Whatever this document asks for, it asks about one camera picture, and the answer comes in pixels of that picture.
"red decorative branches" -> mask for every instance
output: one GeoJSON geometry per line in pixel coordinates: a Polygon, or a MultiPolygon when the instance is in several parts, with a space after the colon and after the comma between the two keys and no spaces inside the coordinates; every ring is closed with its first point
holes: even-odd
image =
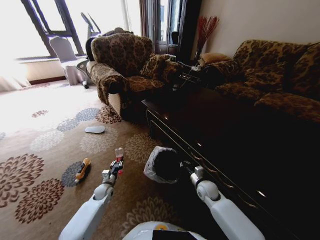
{"type": "Polygon", "coordinates": [[[217,16],[200,16],[198,19],[198,42],[197,49],[202,49],[205,42],[216,29],[219,23],[219,18],[217,16]]]}

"vase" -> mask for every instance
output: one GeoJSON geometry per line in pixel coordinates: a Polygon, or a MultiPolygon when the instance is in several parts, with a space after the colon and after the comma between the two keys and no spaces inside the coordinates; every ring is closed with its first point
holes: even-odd
{"type": "Polygon", "coordinates": [[[196,50],[196,53],[195,53],[195,56],[194,56],[193,60],[198,61],[200,59],[200,54],[202,52],[203,47],[204,46],[198,47],[198,49],[196,50]]]}

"floral pattern rug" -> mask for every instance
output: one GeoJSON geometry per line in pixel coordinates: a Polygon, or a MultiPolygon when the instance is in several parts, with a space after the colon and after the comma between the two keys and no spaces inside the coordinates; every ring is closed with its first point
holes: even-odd
{"type": "MultiPolygon", "coordinates": [[[[112,94],[109,100],[120,104],[112,94]]],[[[65,80],[38,84],[0,93],[0,102],[1,239],[57,239],[101,183],[117,147],[124,148],[123,175],[92,239],[122,239],[147,221],[170,222],[210,238],[206,225],[213,220],[191,186],[144,176],[149,154],[161,142],[148,137],[146,125],[124,121],[101,103],[95,86],[84,89],[65,80]],[[85,132],[101,125],[104,133],[85,132]],[[75,184],[84,158],[91,159],[91,170],[75,184]],[[198,210],[186,211],[194,207],[198,210]]]]}

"window frame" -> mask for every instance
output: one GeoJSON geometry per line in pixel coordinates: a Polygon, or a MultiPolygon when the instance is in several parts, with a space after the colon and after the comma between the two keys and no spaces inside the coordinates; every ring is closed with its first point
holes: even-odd
{"type": "Polygon", "coordinates": [[[62,38],[72,38],[74,45],[77,50],[76,56],[85,56],[86,54],[83,51],[83,48],[81,46],[79,37],[77,35],[76,28],[74,26],[74,23],[71,19],[67,4],[65,0],[50,0],[54,1],[57,7],[57,10],[61,16],[61,20],[64,24],[65,30],[51,30],[47,20],[42,13],[39,4],[37,0],[21,0],[22,4],[24,5],[24,8],[26,12],[28,13],[29,17],[31,18],[31,21],[33,25],[35,26],[35,29],[37,30],[39,36],[42,39],[42,42],[44,43],[46,49],[49,52],[49,56],[32,56],[32,57],[20,57],[16,58],[16,60],[19,61],[26,61],[26,60],[37,60],[37,59],[55,59],[57,58],[57,55],[54,51],[54,49],[50,46],[49,38],[51,37],[62,37],[62,38]]]}

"orange toy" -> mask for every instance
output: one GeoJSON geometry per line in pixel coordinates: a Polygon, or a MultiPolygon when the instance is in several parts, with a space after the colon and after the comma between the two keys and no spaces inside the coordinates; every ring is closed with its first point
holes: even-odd
{"type": "Polygon", "coordinates": [[[91,160],[89,158],[85,158],[81,164],[80,170],[75,174],[75,182],[78,183],[81,179],[84,178],[86,174],[87,167],[91,164],[91,160]]]}

